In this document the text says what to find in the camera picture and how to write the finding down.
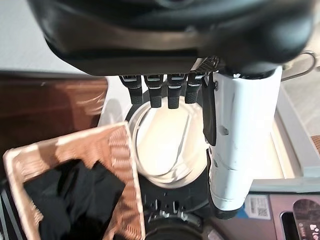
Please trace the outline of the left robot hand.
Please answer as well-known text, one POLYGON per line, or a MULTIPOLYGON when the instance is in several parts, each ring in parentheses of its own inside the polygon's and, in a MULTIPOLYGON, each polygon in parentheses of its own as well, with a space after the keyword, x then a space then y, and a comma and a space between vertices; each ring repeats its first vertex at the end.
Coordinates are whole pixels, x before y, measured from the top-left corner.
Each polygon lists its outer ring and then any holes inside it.
POLYGON ((233 218, 253 182, 249 170, 269 135, 282 67, 306 47, 314 0, 30 0, 50 50, 92 76, 119 76, 133 104, 141 76, 160 103, 167 76, 171 109, 179 89, 202 91, 209 148, 209 203, 233 218))

